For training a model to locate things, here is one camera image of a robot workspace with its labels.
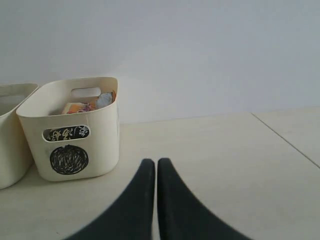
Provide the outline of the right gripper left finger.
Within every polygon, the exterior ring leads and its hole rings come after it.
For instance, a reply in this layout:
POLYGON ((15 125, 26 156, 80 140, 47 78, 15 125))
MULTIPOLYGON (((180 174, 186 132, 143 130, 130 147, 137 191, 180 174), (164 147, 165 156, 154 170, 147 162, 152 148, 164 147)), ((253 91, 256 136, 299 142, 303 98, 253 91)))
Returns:
POLYGON ((155 163, 143 159, 121 195, 100 216, 68 240, 151 240, 155 163))

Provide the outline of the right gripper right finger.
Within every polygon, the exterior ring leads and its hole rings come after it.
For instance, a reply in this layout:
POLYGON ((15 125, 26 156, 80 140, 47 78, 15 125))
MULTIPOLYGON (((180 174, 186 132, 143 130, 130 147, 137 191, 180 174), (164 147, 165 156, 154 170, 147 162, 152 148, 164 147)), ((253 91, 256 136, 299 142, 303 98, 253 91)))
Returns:
POLYGON ((157 165, 157 215, 162 240, 248 240, 199 201, 172 161, 157 165))

